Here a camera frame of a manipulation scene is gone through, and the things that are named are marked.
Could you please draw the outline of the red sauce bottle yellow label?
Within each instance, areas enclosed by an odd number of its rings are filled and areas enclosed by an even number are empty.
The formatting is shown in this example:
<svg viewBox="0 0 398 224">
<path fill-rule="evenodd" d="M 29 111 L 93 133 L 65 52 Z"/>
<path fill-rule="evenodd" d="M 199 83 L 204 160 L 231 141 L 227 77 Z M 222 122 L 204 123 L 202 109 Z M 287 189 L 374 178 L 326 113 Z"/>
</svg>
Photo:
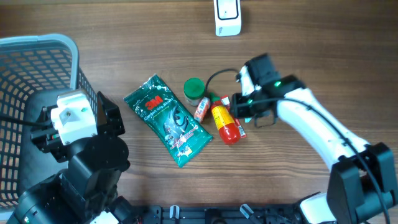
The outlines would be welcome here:
<svg viewBox="0 0 398 224">
<path fill-rule="evenodd" d="M 241 135 L 234 119 L 215 93 L 210 93 L 211 113 L 217 130 L 226 145 L 233 145 L 241 139 Z"/>
</svg>

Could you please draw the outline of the small orange snack packet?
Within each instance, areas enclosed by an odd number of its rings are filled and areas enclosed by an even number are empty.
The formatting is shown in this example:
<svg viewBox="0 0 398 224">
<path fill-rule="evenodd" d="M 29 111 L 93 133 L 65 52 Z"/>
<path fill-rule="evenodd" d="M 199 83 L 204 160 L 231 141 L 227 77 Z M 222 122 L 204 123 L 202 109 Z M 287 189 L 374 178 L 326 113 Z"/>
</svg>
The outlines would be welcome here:
<svg viewBox="0 0 398 224">
<path fill-rule="evenodd" d="M 197 109 L 194 114 L 194 119 L 197 120 L 199 123 L 203 121 L 206 116 L 208 109 L 210 108 L 211 102 L 210 99 L 207 97 L 203 97 L 197 106 Z"/>
</svg>

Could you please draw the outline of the grey plastic mesh basket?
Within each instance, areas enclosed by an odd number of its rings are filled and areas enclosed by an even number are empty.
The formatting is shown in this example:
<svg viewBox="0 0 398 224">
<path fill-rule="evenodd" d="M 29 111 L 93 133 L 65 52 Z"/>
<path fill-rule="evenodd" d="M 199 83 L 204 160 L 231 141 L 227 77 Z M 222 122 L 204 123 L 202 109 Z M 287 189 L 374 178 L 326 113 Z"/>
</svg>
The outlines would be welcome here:
<svg viewBox="0 0 398 224">
<path fill-rule="evenodd" d="M 35 121 L 57 96 L 83 88 L 93 111 L 94 89 L 79 67 L 78 47 L 62 34 L 1 39 L 1 114 Z M 30 141 L 30 127 L 1 121 L 1 220 L 7 221 L 18 197 L 44 179 L 67 168 Z"/>
</svg>

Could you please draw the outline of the green lid jar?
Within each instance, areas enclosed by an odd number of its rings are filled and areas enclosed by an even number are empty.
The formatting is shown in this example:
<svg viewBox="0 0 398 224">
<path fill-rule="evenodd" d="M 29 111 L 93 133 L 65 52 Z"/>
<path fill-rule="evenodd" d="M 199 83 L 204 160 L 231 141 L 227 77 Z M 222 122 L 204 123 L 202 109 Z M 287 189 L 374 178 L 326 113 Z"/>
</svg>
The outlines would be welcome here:
<svg viewBox="0 0 398 224">
<path fill-rule="evenodd" d="M 190 78 L 184 83 L 183 92 L 189 105 L 198 106 L 205 94 L 205 84 L 199 78 Z"/>
</svg>

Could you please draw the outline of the green 3M gloves packet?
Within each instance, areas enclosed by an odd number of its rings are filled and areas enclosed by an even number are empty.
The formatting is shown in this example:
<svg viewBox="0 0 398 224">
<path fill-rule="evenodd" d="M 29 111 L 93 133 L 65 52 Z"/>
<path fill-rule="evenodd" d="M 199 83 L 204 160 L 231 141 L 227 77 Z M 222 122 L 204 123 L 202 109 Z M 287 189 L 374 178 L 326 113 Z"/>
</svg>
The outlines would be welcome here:
<svg viewBox="0 0 398 224">
<path fill-rule="evenodd" d="M 156 74 L 125 96 L 124 101 L 155 132 L 179 167 L 213 139 Z"/>
</svg>

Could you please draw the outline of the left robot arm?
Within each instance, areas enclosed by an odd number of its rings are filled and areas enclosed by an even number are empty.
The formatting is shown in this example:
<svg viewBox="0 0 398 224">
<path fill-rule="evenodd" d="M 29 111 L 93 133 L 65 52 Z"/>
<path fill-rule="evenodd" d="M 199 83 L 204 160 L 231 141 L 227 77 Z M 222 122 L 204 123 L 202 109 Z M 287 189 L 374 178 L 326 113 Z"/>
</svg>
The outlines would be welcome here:
<svg viewBox="0 0 398 224">
<path fill-rule="evenodd" d="M 8 223 L 91 223 L 117 198 L 121 173 L 130 166 L 119 107 L 97 93 L 103 123 L 88 94 L 73 90 L 44 106 L 30 122 L 30 140 L 67 168 L 26 190 Z"/>
</svg>

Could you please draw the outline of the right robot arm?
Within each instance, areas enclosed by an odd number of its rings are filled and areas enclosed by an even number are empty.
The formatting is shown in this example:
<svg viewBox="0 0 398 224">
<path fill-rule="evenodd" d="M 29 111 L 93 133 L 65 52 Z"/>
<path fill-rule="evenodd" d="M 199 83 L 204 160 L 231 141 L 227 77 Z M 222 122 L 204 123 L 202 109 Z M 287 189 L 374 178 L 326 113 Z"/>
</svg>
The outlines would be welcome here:
<svg viewBox="0 0 398 224">
<path fill-rule="evenodd" d="M 232 97 L 235 118 L 273 114 L 293 127 L 320 155 L 330 171 L 327 191 L 296 204 L 301 223 L 367 223 L 397 205 L 393 151 L 371 144 L 329 113 L 295 75 L 282 77 L 270 56 L 248 60 L 236 75 L 242 91 Z"/>
</svg>

